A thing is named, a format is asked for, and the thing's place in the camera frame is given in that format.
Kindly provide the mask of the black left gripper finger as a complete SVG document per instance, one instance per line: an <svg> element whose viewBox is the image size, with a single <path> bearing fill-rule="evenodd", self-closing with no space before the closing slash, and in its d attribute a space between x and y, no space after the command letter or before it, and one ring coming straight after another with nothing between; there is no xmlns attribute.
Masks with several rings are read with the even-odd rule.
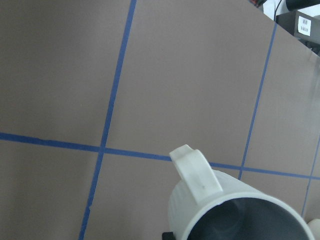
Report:
<svg viewBox="0 0 320 240"><path fill-rule="evenodd" d="M163 232L162 233L162 240L174 240L174 233L173 232Z"/></svg>

